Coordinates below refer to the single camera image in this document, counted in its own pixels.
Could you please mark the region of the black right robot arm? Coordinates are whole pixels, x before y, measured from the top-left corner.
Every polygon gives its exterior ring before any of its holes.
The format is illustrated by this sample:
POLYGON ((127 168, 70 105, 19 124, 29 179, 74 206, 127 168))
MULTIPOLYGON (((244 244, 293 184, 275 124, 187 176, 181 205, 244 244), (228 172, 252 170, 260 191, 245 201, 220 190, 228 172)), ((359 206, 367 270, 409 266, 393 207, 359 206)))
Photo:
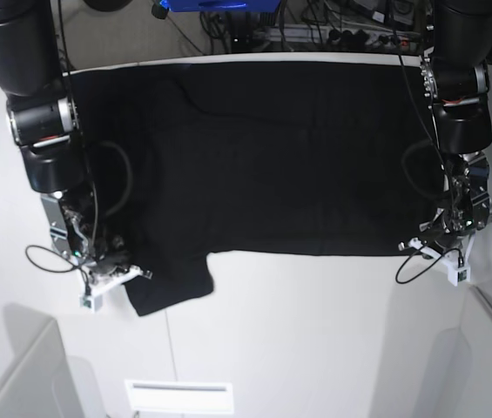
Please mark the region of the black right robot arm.
POLYGON ((100 217, 71 78, 63 74, 51 4, 0 1, 0 88, 54 251, 95 279, 129 273, 123 239, 100 217))

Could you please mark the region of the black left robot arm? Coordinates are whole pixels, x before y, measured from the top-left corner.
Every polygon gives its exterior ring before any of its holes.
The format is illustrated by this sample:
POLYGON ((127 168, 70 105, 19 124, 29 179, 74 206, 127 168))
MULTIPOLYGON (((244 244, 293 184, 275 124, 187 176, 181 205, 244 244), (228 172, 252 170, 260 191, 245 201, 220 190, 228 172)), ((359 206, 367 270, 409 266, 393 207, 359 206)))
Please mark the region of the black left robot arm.
POLYGON ((492 48, 492 1, 435 1, 433 40, 421 57, 421 76, 433 126, 409 146, 401 165, 431 148, 443 172, 441 192, 420 190, 437 206, 417 241, 440 255, 460 252, 462 242, 492 221, 489 162, 492 144, 487 55, 492 48))

